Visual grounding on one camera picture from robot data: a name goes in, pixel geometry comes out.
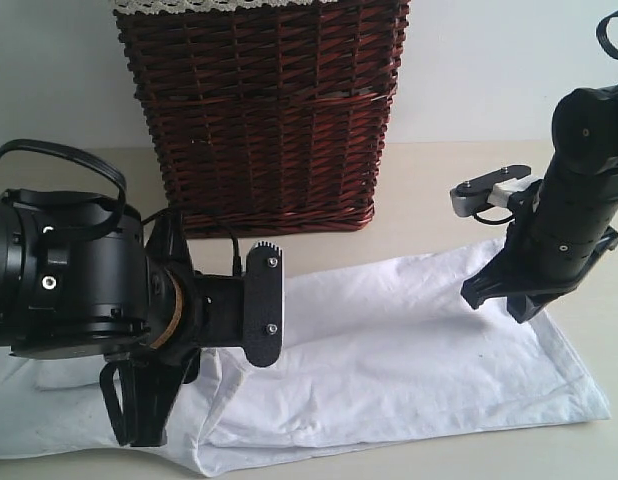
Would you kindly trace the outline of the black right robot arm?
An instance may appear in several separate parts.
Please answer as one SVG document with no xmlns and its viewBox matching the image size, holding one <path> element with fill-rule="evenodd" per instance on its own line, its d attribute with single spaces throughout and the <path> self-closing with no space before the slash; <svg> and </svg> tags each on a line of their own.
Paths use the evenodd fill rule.
<svg viewBox="0 0 618 480">
<path fill-rule="evenodd" d="M 482 222 L 489 209 L 509 211 L 502 250 L 464 281 L 461 295 L 474 309 L 504 297 L 519 323 L 574 291 L 618 244 L 610 225 L 618 211 L 618 84 L 564 97 L 551 133 L 554 154 L 543 176 L 505 166 L 450 192 L 461 218 Z"/>
</svg>

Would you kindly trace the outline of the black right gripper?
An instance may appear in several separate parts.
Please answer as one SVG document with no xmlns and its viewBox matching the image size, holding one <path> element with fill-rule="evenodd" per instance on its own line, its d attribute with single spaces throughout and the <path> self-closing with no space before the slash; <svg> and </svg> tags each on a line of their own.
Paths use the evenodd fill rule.
<svg viewBox="0 0 618 480">
<path fill-rule="evenodd" d="M 610 226 L 617 198 L 559 193 L 543 199 L 536 182 L 512 194 L 507 208 L 514 218 L 502 250 L 462 285 L 461 296 L 473 309 L 504 297 L 510 316 L 525 323 L 576 290 L 618 245 L 618 232 Z"/>
</svg>

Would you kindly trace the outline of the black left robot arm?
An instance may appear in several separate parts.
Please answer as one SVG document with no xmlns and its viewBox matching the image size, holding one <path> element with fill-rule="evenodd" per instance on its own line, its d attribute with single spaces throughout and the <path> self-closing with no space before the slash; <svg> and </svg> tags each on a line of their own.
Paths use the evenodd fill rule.
<svg viewBox="0 0 618 480">
<path fill-rule="evenodd" d="M 172 208 L 142 219 L 100 194 L 0 197 L 0 347 L 38 360 L 101 355 L 117 442 L 159 447 L 206 347 L 250 351 L 253 249 L 227 276 L 198 271 Z"/>
</svg>

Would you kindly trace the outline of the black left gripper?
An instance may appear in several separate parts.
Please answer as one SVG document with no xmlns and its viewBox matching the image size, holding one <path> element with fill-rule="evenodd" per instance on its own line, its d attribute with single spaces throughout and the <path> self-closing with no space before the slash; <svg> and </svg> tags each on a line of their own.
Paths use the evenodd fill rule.
<svg viewBox="0 0 618 480">
<path fill-rule="evenodd" d="M 107 355 L 99 386 L 120 445 L 164 445 L 166 426 L 181 387 L 196 380 L 209 339 L 201 291 L 180 214 L 153 214 L 145 245 L 149 280 L 148 339 L 126 353 Z"/>
</svg>

